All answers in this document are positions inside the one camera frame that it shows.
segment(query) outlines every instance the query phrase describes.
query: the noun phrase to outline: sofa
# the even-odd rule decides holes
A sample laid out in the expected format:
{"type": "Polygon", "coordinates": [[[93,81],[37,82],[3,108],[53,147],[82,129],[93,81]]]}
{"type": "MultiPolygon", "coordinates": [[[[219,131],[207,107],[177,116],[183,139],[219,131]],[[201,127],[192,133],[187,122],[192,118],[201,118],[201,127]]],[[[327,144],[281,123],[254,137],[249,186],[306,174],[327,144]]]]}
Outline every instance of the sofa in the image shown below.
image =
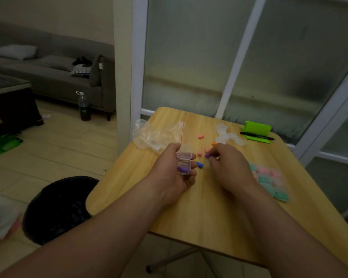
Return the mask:
{"type": "Polygon", "coordinates": [[[106,112],[108,120],[116,111],[113,45],[0,23],[0,47],[10,44],[37,46],[37,55],[28,60],[0,57],[0,74],[29,80],[33,93],[67,102],[77,103],[76,91],[84,92],[91,107],[106,112]],[[98,65],[100,85],[92,87],[88,78],[72,77],[69,71],[45,66],[42,59],[47,55],[67,62],[86,57],[98,65]]]}

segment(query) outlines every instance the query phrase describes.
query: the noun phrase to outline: wall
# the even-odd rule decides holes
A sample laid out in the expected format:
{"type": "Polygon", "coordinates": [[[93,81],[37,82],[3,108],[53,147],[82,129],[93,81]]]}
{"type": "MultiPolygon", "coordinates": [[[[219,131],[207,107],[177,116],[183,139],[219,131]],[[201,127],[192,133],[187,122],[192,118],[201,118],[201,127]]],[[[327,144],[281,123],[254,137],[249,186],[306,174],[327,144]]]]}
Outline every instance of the wall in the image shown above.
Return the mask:
{"type": "Polygon", "coordinates": [[[113,0],[118,153],[130,143],[133,0],[113,0]]]}
{"type": "Polygon", "coordinates": [[[114,44],[113,0],[0,0],[0,21],[114,44]]]}

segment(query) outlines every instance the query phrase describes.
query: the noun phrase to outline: black trash bin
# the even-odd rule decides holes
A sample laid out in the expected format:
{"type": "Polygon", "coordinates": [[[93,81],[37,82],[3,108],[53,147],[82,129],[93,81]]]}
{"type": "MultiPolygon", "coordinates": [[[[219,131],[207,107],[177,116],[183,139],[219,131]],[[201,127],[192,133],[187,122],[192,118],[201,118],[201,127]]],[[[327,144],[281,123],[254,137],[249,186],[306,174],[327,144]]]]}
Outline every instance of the black trash bin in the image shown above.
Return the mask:
{"type": "Polygon", "coordinates": [[[92,177],[75,176],[46,186],[24,213],[22,228],[26,237],[44,245],[90,219],[85,201],[98,182],[92,177]]]}

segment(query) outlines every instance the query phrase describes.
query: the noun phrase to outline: white window frame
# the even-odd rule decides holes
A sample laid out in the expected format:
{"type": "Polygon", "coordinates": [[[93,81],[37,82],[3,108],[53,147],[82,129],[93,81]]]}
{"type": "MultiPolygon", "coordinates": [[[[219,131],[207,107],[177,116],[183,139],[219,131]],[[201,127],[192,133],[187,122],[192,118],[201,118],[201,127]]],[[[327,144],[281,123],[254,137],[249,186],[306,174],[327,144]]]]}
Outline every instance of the white window frame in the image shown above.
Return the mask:
{"type": "MultiPolygon", "coordinates": [[[[266,0],[255,0],[216,112],[215,117],[218,119],[223,117],[233,86],[237,80],[256,26],[263,12],[265,2],[266,0]]],[[[154,113],[153,110],[142,108],[147,19],[148,0],[133,0],[130,138],[135,121],[140,119],[141,114],[152,116],[154,113]]],[[[338,129],[348,117],[348,107],[346,103],[348,103],[348,75],[321,109],[315,120],[300,138],[297,145],[288,145],[294,155],[301,161],[302,165],[306,166],[314,156],[348,164],[348,158],[346,157],[320,152],[324,143],[336,131],[335,129],[338,129]]]]}

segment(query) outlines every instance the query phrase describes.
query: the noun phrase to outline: wooden table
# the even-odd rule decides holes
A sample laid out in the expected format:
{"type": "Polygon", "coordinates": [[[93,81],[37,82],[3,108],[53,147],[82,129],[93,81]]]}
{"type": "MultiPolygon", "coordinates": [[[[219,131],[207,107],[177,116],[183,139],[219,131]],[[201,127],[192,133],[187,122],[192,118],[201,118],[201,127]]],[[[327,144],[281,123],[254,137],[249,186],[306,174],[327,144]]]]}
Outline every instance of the wooden table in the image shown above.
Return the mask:
{"type": "MultiPolygon", "coordinates": [[[[183,143],[190,143],[197,153],[211,147],[218,136],[216,125],[224,123],[228,132],[239,133],[241,125],[167,107],[160,107],[149,122],[156,128],[185,121],[183,143]]],[[[300,165],[281,138],[265,144],[246,140],[240,150],[256,165],[279,169],[287,183],[290,202],[280,205],[310,234],[348,265],[348,224],[340,216],[307,171],[300,165]]],[[[97,184],[86,200],[86,208],[95,215],[123,195],[150,171],[158,155],[141,150],[133,143],[124,150],[114,166],[97,184]]],[[[206,164],[204,157],[197,161],[206,164]]],[[[196,184],[179,202],[164,210],[150,232],[256,265],[265,262],[247,234],[245,225],[235,216],[235,207],[213,177],[211,168],[197,168],[196,184]]]]}

